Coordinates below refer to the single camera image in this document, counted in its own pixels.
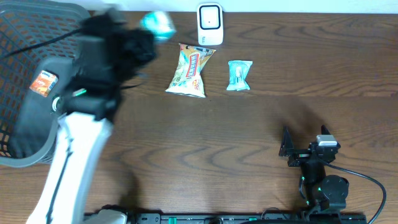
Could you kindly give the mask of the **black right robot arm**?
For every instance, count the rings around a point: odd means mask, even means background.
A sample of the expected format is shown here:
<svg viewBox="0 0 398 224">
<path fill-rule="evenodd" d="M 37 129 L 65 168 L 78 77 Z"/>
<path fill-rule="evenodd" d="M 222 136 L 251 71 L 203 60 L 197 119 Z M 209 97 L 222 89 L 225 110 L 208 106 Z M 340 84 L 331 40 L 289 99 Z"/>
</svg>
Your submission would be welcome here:
<svg viewBox="0 0 398 224">
<path fill-rule="evenodd" d="M 297 149 L 289 130 L 283 129 L 279 156 L 287 157 L 289 167 L 301 170 L 300 187 L 308 206 L 315 212 L 339 212 L 346 208 L 349 182 L 338 175 L 327 175 L 325 166 L 333 162 L 340 144 L 326 126 L 305 149 Z"/>
</svg>

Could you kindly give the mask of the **dark grey plastic basket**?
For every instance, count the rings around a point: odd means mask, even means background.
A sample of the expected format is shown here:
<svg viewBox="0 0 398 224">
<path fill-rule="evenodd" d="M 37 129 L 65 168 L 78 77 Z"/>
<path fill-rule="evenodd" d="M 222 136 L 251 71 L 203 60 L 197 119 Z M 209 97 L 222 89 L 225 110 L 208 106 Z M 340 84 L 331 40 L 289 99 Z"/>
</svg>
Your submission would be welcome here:
<svg viewBox="0 0 398 224">
<path fill-rule="evenodd" d="M 52 161 L 58 129 L 52 103 L 79 54 L 71 33 L 89 17 L 72 3 L 1 1 L 1 165 Z M 42 70 L 58 76 L 48 97 L 29 89 Z"/>
</svg>

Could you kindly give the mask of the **orange tissue pack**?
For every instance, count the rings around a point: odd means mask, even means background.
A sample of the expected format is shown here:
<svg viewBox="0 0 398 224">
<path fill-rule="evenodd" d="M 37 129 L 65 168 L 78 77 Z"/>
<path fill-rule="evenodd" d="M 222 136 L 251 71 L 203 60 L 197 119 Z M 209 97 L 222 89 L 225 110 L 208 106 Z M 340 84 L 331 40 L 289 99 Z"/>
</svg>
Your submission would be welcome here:
<svg viewBox="0 0 398 224">
<path fill-rule="evenodd" d="M 58 82 L 58 76 L 42 70 L 37 78 L 32 82 L 29 89 L 43 97 L 48 97 L 53 87 Z"/>
</svg>

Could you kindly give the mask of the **teal tissue pack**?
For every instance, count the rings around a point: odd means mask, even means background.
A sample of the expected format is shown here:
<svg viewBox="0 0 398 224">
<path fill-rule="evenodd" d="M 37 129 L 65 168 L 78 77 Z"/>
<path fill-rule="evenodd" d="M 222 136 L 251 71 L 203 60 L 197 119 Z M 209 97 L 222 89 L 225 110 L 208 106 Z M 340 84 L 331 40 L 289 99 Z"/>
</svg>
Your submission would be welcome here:
<svg viewBox="0 0 398 224">
<path fill-rule="evenodd" d="M 176 29 L 168 12 L 152 11 L 140 21 L 140 27 L 153 33 L 155 41 L 163 43 L 170 40 Z"/>
</svg>

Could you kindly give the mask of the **yellow white snack bag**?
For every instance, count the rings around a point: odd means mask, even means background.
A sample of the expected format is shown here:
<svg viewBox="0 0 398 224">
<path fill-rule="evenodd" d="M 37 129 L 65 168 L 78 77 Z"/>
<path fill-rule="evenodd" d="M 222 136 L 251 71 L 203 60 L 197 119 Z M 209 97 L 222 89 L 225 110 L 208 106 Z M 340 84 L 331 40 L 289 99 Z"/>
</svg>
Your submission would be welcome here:
<svg viewBox="0 0 398 224">
<path fill-rule="evenodd" d="M 165 92 L 205 98 L 201 71 L 215 49 L 179 43 L 180 54 L 174 77 Z"/>
</svg>

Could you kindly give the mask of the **teal wet wipe packet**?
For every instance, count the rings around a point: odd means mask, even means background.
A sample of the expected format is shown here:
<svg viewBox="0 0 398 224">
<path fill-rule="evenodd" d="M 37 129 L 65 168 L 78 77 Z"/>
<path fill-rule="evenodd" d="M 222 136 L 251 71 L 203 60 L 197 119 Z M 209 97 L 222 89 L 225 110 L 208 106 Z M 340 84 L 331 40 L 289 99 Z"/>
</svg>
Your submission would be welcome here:
<svg viewBox="0 0 398 224">
<path fill-rule="evenodd" d="M 250 86 L 246 81 L 246 77 L 251 68 L 252 61 L 232 60 L 229 65 L 229 85 L 228 91 L 250 90 Z"/>
</svg>

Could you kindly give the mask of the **white barcode scanner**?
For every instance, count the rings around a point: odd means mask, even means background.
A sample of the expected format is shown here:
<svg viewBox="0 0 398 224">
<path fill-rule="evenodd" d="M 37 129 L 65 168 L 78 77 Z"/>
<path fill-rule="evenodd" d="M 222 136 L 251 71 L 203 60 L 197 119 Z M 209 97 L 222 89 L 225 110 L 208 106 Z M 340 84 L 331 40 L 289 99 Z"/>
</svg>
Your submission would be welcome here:
<svg viewBox="0 0 398 224">
<path fill-rule="evenodd" d="M 198 43 L 211 46 L 223 43 L 223 8 L 218 3 L 202 3 L 197 7 Z"/>
</svg>

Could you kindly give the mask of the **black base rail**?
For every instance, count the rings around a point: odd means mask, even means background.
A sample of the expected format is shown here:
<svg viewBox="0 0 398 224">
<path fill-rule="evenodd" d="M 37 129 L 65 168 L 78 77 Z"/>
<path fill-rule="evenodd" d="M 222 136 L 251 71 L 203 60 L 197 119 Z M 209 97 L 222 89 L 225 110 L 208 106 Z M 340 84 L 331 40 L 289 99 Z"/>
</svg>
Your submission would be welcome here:
<svg viewBox="0 0 398 224">
<path fill-rule="evenodd" d="M 364 215 L 312 215 L 308 220 L 291 214 L 268 212 L 263 215 L 178 215 L 159 213 L 115 214 L 106 211 L 87 215 L 84 223 L 122 223 L 122 224 L 257 224 L 257 223 L 342 223 L 366 224 Z"/>
</svg>

